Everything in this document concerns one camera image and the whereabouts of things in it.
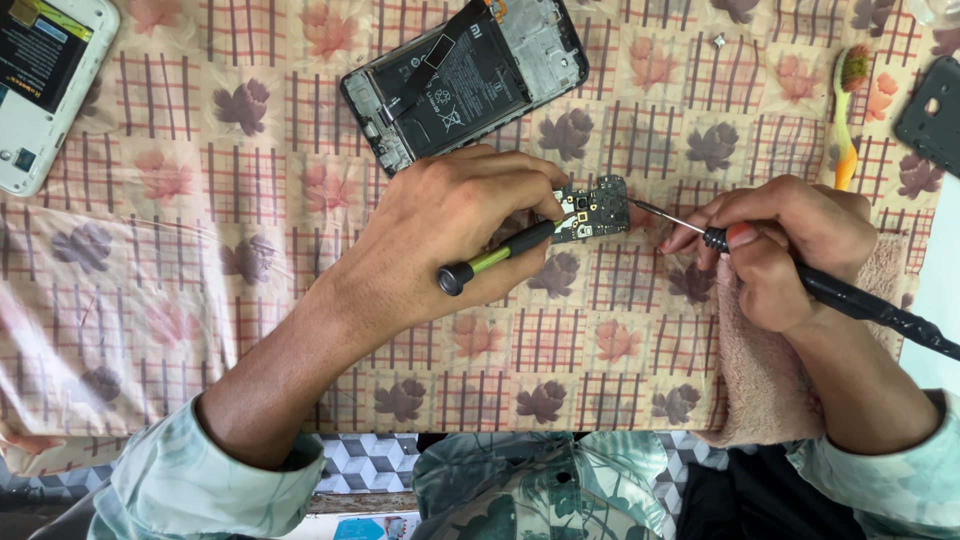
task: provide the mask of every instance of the hand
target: hand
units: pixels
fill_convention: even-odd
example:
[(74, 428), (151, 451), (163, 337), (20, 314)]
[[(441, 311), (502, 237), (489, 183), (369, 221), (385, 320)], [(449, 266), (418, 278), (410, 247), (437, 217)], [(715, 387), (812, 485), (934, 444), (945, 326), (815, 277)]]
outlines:
[[(869, 218), (863, 196), (784, 175), (724, 193), (687, 221), (727, 229), (731, 263), (744, 282), (740, 308), (758, 326), (786, 332), (824, 309), (810, 300), (793, 259), (853, 282), (876, 245)], [(720, 257), (686, 227), (677, 227), (661, 248), (666, 254), (696, 250), (702, 269)]]
[(324, 278), (334, 279), (350, 308), (390, 336), (493, 302), (542, 268), (549, 240), (477, 274), (457, 297), (437, 285), (437, 269), (482, 253), (516, 210), (563, 217), (553, 189), (568, 182), (549, 161), (497, 154), (485, 144), (417, 160), (394, 176), (357, 243)]

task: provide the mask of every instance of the forearm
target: forearm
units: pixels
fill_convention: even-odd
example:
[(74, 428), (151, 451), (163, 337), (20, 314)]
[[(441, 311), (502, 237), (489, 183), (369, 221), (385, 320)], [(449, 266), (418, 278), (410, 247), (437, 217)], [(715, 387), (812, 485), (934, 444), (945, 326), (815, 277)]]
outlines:
[(937, 429), (936, 408), (861, 321), (824, 309), (783, 335), (823, 403), (827, 434), (855, 454), (911, 448)]
[(197, 401), (206, 434), (237, 460), (263, 469), (279, 466), (310, 408), (337, 376), (396, 333), (373, 317), (357, 320), (370, 311), (339, 269), (335, 265), (321, 276), (274, 331)]

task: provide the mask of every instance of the phone battery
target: phone battery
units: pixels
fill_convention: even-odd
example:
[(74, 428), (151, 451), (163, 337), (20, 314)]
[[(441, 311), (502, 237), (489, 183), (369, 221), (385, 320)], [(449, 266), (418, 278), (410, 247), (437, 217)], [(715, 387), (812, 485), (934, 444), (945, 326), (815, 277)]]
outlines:
[(40, 0), (0, 0), (0, 84), (56, 112), (91, 37)]
[[(529, 105), (496, 20), (481, 17), (457, 40), (417, 103), (397, 120), (418, 156), (431, 156), (505, 114)], [(403, 88), (436, 39), (426, 39), (370, 75), (384, 96)]]

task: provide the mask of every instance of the circuit board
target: circuit board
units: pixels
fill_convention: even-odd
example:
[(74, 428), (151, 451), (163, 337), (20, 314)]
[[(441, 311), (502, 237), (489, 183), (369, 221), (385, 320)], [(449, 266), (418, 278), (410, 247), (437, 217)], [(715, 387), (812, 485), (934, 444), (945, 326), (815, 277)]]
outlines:
[(553, 195), (564, 207), (564, 214), (576, 212), (553, 233), (555, 244), (630, 229), (627, 184), (619, 176), (598, 178), (595, 189), (572, 189), (568, 184)]

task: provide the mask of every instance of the tablecloth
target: tablecloth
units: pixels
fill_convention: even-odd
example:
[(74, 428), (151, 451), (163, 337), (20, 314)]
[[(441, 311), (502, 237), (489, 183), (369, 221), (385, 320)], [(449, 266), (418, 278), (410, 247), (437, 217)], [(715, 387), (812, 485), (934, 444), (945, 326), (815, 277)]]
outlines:
[[(960, 29), (931, 32), (902, 0), (566, 5), (587, 82), (483, 142), (553, 160), (578, 187), (621, 175), (679, 215), (780, 174), (832, 184), (832, 66), (865, 42), (851, 189), (880, 229), (909, 234), (906, 271), (920, 270), (943, 172), (892, 126)], [(120, 32), (46, 185), (0, 198), (0, 450), (19, 474), (115, 458), (349, 249), (389, 178), (340, 78), (461, 4), (117, 7)], [(720, 429), (715, 275), (659, 253), (664, 232), (552, 246), (502, 300), (417, 325), (347, 369), (304, 428)]]

